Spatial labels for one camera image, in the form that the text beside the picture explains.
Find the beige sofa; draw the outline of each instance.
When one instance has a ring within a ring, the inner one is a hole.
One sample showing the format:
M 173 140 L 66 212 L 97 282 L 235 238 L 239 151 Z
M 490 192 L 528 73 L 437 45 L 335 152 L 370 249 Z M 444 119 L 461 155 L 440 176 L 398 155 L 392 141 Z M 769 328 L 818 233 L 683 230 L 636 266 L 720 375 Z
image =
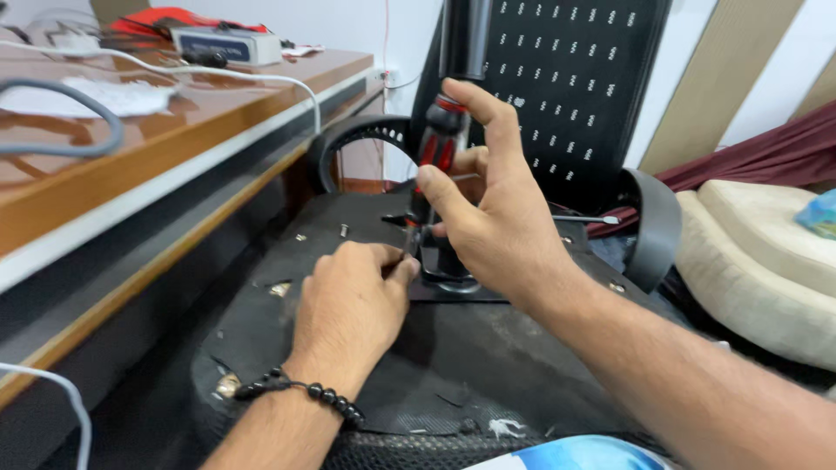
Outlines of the beige sofa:
M 836 242 L 793 221 L 816 195 L 709 181 L 676 196 L 676 267 L 702 307 L 773 353 L 836 370 Z

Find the gray armrest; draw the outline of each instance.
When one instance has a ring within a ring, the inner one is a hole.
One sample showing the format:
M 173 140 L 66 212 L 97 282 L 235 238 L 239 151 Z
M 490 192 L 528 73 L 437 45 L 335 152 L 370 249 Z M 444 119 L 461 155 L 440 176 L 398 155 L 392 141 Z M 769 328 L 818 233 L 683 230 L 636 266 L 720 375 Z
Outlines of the gray armrest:
M 661 181 L 638 170 L 620 175 L 619 204 L 639 212 L 639 233 L 624 260 L 624 275 L 649 293 L 674 263 L 682 234 L 682 210 L 676 195 Z

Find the white cable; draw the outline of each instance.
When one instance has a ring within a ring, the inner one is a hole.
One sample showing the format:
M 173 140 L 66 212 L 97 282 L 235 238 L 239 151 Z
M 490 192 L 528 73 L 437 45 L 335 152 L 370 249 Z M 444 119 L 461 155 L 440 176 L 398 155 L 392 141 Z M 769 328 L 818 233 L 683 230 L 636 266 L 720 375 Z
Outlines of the white cable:
M 79 460 L 76 464 L 76 470 L 87 470 L 87 463 L 90 460 L 90 444 L 93 441 L 93 424 L 90 422 L 90 415 L 84 409 L 84 403 L 81 401 L 81 393 L 75 387 L 75 384 L 61 375 L 49 372 L 46 370 L 33 369 L 23 365 L 6 364 L 0 362 L 0 370 L 10 370 L 11 372 L 21 372 L 24 374 L 37 375 L 44 379 L 49 379 L 58 385 L 62 386 L 67 392 L 70 405 L 73 406 L 76 416 L 79 417 L 81 424 L 81 440 L 79 443 Z
M 99 55 L 112 55 L 115 57 L 121 57 L 122 59 L 129 60 L 134 64 L 139 65 L 140 67 L 144 67 L 152 72 L 156 72 L 158 74 L 213 74 L 213 75 L 221 75 L 224 77 L 233 77 L 236 79 L 245 79 L 251 81 L 258 81 L 258 80 L 276 80 L 282 82 L 289 82 L 292 84 L 298 85 L 300 88 L 304 89 L 311 95 L 311 102 L 313 103 L 313 132 L 315 134 L 319 134 L 322 130 L 322 116 L 319 112 L 319 101 L 316 98 L 316 94 L 310 87 L 308 87 L 304 82 L 299 81 L 297 79 L 292 79 L 290 77 L 285 77 L 283 75 L 253 75 L 253 74 L 244 74 L 242 72 L 234 72 L 232 70 L 225 70 L 225 69 L 213 69 L 210 67 L 201 67 L 198 65 L 188 65 L 184 67 L 158 67 L 156 65 L 148 64 L 143 60 L 139 60 L 136 57 L 126 54 L 122 51 L 114 50 L 114 49 L 91 49 L 91 50 L 74 50 L 74 49 L 55 49 L 55 48 L 42 48 L 39 46 L 30 46 L 28 44 L 22 43 L 15 43 L 13 41 L 0 41 L 0 45 L 3 46 L 10 46 L 16 49 L 23 49 L 23 50 L 31 50 L 35 52 L 45 53 L 45 54 L 57 54 L 57 55 L 67 55 L 70 57 L 95 57 Z

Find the hand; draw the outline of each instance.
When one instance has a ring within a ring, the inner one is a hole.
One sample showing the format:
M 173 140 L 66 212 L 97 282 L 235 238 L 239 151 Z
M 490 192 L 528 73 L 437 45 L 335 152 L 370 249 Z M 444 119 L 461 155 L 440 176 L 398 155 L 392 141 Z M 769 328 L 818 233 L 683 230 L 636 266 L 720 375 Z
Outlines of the hand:
M 293 353 L 284 365 L 291 378 L 355 398 L 404 323 L 406 287 L 420 265 L 412 257 L 398 263 L 400 254 L 389 245 L 346 242 L 319 259 L 302 284 Z
M 485 126 L 487 147 L 456 156 L 451 174 L 481 178 L 459 181 L 459 186 L 434 166 L 420 168 L 418 186 L 444 221 L 433 233 L 450 238 L 479 282 L 534 314 L 538 306 L 533 302 L 544 292 L 571 294 L 589 278 L 563 247 L 528 169 L 514 108 L 474 84 L 447 79 L 442 86 Z M 479 208 L 462 192 L 474 202 L 481 200 Z

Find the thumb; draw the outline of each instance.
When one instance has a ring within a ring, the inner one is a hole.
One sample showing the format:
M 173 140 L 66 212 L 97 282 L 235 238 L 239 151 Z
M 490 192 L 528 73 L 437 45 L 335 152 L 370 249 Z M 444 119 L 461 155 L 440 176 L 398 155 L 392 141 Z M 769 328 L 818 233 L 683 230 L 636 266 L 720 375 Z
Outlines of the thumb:
M 406 286 L 410 285 L 413 279 L 418 277 L 418 272 L 421 270 L 421 263 L 417 259 L 407 255 L 403 261 L 392 269 L 389 277 L 386 278 L 386 285 L 390 289 L 398 289 L 403 292 Z
M 442 219 L 455 223 L 457 218 L 478 211 L 459 191 L 456 183 L 433 165 L 418 169 L 418 187 Z

